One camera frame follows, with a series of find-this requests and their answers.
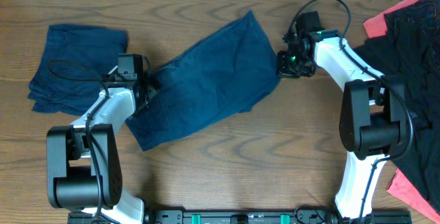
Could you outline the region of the navy blue shorts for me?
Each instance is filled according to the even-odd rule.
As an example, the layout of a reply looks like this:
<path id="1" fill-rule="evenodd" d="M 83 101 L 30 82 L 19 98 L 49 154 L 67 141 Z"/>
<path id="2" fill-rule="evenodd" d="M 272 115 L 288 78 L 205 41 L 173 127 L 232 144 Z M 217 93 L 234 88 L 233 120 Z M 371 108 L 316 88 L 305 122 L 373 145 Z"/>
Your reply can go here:
<path id="1" fill-rule="evenodd" d="M 148 81 L 157 95 L 126 120 L 143 151 L 251 111 L 280 78 L 269 39 L 248 12 L 155 70 Z"/>

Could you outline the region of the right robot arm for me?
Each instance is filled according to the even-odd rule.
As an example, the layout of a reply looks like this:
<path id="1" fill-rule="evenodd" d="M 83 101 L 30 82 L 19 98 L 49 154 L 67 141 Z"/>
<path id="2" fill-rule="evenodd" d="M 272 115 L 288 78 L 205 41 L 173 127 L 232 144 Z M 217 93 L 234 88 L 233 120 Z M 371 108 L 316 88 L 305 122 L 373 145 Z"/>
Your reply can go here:
<path id="1" fill-rule="evenodd" d="M 386 160 L 406 140 L 406 114 L 398 97 L 403 84 L 372 69 L 337 30 L 326 30 L 316 11 L 298 14 L 283 38 L 288 48 L 277 55 L 277 74 L 284 78 L 311 77 L 323 68 L 343 91 L 339 133 L 346 165 L 332 210 L 297 209 L 299 223 L 410 223 L 410 212 L 377 211 L 373 193 Z"/>

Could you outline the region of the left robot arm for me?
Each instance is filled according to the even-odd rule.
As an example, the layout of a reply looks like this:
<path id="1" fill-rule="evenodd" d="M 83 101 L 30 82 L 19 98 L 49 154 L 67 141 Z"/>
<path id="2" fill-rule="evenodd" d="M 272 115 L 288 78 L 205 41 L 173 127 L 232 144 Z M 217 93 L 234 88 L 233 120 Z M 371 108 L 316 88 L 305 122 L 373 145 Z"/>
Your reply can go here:
<path id="1" fill-rule="evenodd" d="M 100 84 L 98 99 L 68 126 L 47 132 L 47 198 L 69 210 L 68 223 L 155 222 L 143 200 L 124 189 L 116 135 L 127 119 L 144 111 L 158 90 L 149 84 L 139 54 L 120 54 L 107 74 L 75 67 Z"/>

